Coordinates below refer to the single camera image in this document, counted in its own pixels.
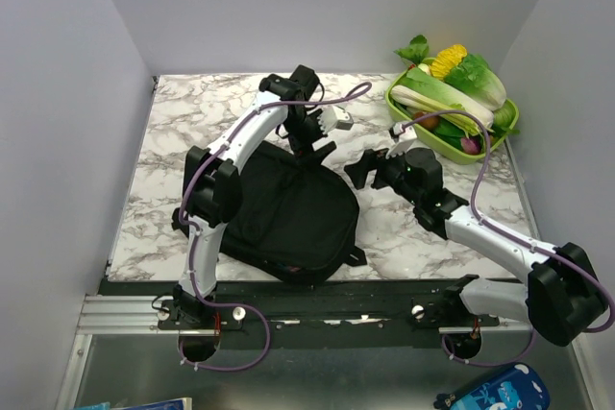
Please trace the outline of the black student backpack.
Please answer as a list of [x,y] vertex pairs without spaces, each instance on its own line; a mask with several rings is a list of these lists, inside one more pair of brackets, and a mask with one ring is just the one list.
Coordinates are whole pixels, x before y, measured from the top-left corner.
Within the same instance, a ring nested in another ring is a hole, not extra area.
[[300,285],[319,284],[342,265],[365,265],[357,199],[335,172],[300,166],[264,141],[241,171],[241,185],[251,195],[227,225],[219,254]]

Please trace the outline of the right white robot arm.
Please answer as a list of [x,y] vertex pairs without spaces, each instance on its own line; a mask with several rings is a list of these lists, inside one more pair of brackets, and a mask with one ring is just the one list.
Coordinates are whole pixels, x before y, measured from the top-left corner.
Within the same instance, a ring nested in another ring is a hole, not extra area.
[[389,187],[412,203],[423,229],[488,257],[516,277],[515,282],[463,277],[441,303],[449,323],[461,326],[475,315],[516,320],[564,347],[606,311],[607,297],[581,247],[556,247],[476,216],[466,200],[444,187],[442,166],[432,150],[413,148],[395,157],[386,150],[367,150],[344,171],[357,189],[373,173],[371,187]]

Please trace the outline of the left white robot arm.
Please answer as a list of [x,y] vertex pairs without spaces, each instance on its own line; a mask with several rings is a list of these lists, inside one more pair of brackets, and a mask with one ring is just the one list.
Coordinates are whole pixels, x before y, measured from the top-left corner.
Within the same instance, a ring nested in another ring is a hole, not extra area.
[[318,166],[335,143],[314,149],[330,131],[322,110],[309,99],[321,85],[314,70],[299,65],[290,77],[262,79],[249,109],[206,149],[190,148],[184,164],[183,198],[176,226],[188,236],[185,272],[173,290],[174,306],[193,328],[206,326],[221,305],[214,301],[215,268],[225,229],[251,194],[241,185],[241,171],[264,138],[284,127],[293,159]]

